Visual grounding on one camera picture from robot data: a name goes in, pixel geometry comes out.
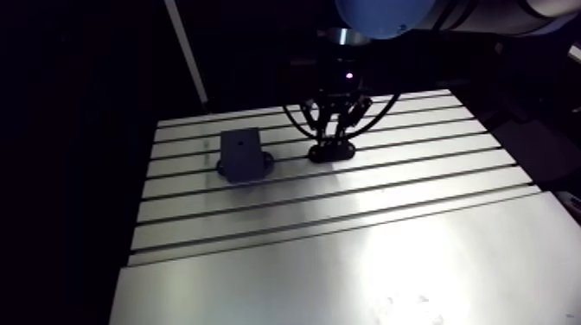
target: dark background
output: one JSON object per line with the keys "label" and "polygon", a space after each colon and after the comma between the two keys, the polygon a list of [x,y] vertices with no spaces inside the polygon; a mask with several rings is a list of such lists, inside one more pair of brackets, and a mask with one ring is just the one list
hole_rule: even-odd
{"label": "dark background", "polygon": [[[276,15],[253,20],[248,11],[260,7],[248,3],[178,1],[211,112],[296,103],[316,85],[319,5],[297,2],[294,14],[306,17],[285,20],[276,1],[256,2]],[[155,122],[202,106],[163,1],[5,7],[4,161],[15,172],[4,183],[19,194],[7,203],[22,218],[10,219],[24,223],[5,237],[22,248],[11,263],[28,284],[14,297],[49,304],[64,293],[67,302],[51,309],[61,321],[106,324]],[[566,58],[581,30],[575,23],[518,40],[411,32],[371,46],[366,86],[378,94],[451,87],[543,188],[578,191],[581,137],[571,110],[581,106],[581,65]]]}

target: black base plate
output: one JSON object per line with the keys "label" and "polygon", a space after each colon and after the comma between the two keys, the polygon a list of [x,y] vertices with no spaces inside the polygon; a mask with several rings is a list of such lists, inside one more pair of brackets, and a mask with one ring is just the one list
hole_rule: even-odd
{"label": "black base plate", "polygon": [[349,141],[315,144],[310,147],[308,157],[313,163],[332,163],[348,160],[355,156],[355,146]]}

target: black plastic part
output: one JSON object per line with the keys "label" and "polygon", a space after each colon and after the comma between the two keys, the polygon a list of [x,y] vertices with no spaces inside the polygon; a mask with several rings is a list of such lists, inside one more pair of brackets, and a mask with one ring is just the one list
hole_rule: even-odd
{"label": "black plastic part", "polygon": [[258,128],[226,131],[220,134],[218,174],[229,182],[252,182],[265,178],[274,167],[274,158],[260,148]]}
{"label": "black plastic part", "polygon": [[349,141],[315,144],[310,147],[308,158],[313,163],[332,163],[351,159],[355,152],[355,146]]}

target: black cable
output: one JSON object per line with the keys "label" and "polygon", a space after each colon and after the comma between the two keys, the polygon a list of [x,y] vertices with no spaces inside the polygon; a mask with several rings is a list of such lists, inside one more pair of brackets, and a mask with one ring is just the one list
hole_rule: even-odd
{"label": "black cable", "polygon": [[294,125],[294,127],[297,128],[297,130],[299,130],[301,133],[303,133],[307,138],[309,138],[311,140],[316,140],[315,136],[308,133],[305,129],[303,129],[303,127],[299,123],[297,123],[295,118],[293,118],[292,114],[289,112],[289,108],[286,107],[286,105],[284,105],[284,104],[283,104],[283,110],[284,110],[284,113],[286,114],[286,117],[289,118],[290,122],[292,123],[292,125]]}
{"label": "black cable", "polygon": [[367,132],[369,129],[373,128],[379,121],[380,119],[382,119],[383,117],[385,117],[385,115],[392,110],[393,105],[395,105],[395,102],[398,101],[399,96],[401,96],[401,92],[397,92],[395,93],[391,99],[389,99],[389,101],[387,102],[386,106],[383,107],[383,110],[381,110],[381,112],[376,115],[369,123],[367,123],[365,126],[363,126],[362,128],[360,128],[359,130],[353,132],[353,133],[348,133],[345,136],[341,137],[341,140],[349,140],[351,138],[357,137],[359,136],[361,133],[363,132]]}

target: aluminum table surface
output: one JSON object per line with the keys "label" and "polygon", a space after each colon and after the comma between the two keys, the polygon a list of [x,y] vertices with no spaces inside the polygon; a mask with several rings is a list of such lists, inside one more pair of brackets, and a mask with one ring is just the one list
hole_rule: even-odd
{"label": "aluminum table surface", "polygon": [[552,194],[531,194],[126,268],[111,324],[578,324],[580,247]]}
{"label": "aluminum table surface", "polygon": [[[377,114],[389,99],[389,95],[373,98],[375,104],[365,119]],[[304,123],[297,107],[291,109],[299,123]],[[474,321],[470,318],[475,308],[472,303],[495,303],[498,312],[490,317],[504,320],[502,317],[512,316],[506,316],[501,311],[505,307],[499,307],[506,300],[502,295],[522,297],[523,285],[532,284],[514,284],[504,293],[495,286],[510,284],[502,278],[479,297],[473,289],[480,284],[473,282],[488,281],[484,280],[488,271],[495,274],[506,267],[524,270],[554,261],[545,251],[537,258],[514,256],[518,250],[514,246],[528,240],[527,236],[545,240],[545,234],[542,228],[533,226],[521,233],[513,229],[515,235],[524,236],[522,239],[503,238],[505,224],[513,225],[509,215],[526,222],[524,214],[533,213],[528,206],[539,204],[539,211],[556,214],[547,218],[570,218],[550,194],[540,193],[501,144],[447,90],[403,94],[372,130],[353,140],[358,152],[344,162],[317,165],[305,159],[313,143],[292,127],[280,107],[160,121],[157,127],[112,323],[390,323],[398,317],[407,319],[399,311],[394,314],[389,310],[396,305],[415,308],[409,305],[409,299],[433,301],[421,305],[433,310],[441,309],[442,303],[451,308],[458,297],[468,299],[463,302],[468,314],[449,309],[437,315],[426,311],[432,323],[439,322],[438,317],[442,322],[453,322],[454,317]],[[263,149],[274,156],[275,169],[261,182],[229,184],[214,171],[220,159],[220,132],[246,127],[259,127]],[[461,220],[458,215],[464,215],[463,211],[481,211],[487,204],[498,207],[487,210],[495,211],[494,216],[474,212],[466,213],[465,225],[464,221],[458,221],[458,225],[447,221]],[[515,212],[519,210],[515,205],[524,212]],[[398,226],[408,223],[420,226]],[[431,226],[433,234],[426,230]],[[477,235],[480,226],[499,227],[500,237],[484,233],[478,241],[478,236],[465,236]],[[397,236],[399,230],[380,230],[400,228],[409,234],[401,237]],[[558,229],[547,231],[551,234]],[[389,238],[380,240],[377,235],[366,234],[383,232]],[[442,232],[449,233],[450,238],[437,237],[440,241],[434,243],[435,251],[430,247],[419,249],[424,247],[421,243]],[[578,233],[567,236],[561,244],[578,240]],[[498,252],[490,243],[492,239],[511,247]],[[559,243],[551,245],[554,247],[548,250],[560,248]],[[471,259],[466,254],[475,256]],[[371,270],[371,259],[362,266],[365,256],[377,258],[378,270],[386,272],[384,280]],[[407,264],[408,258],[422,267]],[[518,261],[520,266],[509,263],[496,269],[483,264],[502,258]],[[577,260],[571,258],[566,267],[576,271]],[[395,265],[396,273],[384,270],[393,263],[403,266]],[[431,283],[425,280],[425,273],[430,272],[426,263],[433,263],[435,272],[452,273],[438,273]],[[404,273],[409,273],[409,281],[397,280]],[[413,287],[410,281],[416,274],[418,285],[428,281],[428,289],[412,293],[404,287]],[[395,291],[376,305],[375,297],[367,296],[371,291],[361,287],[364,283],[371,285],[369,281],[379,281],[380,285],[394,281]],[[432,290],[442,294],[438,281],[454,282],[450,284],[456,286],[452,288],[456,291],[451,291],[456,295],[452,300],[431,294]],[[499,301],[486,300],[498,295]],[[518,308],[527,305],[519,303]]]}

